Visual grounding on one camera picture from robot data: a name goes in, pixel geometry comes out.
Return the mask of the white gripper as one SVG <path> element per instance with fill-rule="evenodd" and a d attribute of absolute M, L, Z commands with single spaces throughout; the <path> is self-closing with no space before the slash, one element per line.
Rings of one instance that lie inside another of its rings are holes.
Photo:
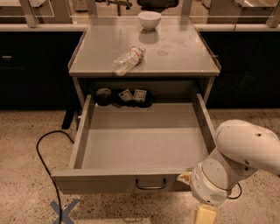
<path fill-rule="evenodd" d="M 192 196 L 201 203 L 191 211 L 192 224 L 214 224 L 216 209 L 214 206 L 222 204 L 231 193 L 213 184 L 202 170 L 202 163 L 192 171 L 186 171 L 176 177 L 178 182 L 190 186 Z"/>

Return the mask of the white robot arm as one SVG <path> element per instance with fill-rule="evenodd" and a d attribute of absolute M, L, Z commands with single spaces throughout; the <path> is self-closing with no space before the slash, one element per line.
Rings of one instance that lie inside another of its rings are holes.
<path fill-rule="evenodd" d="M 264 127 L 242 120 L 223 122 L 215 131 L 214 150 L 192 171 L 177 176 L 200 202 L 192 224 L 214 224 L 216 207 L 232 189 L 258 170 L 280 175 L 280 139 Z"/>

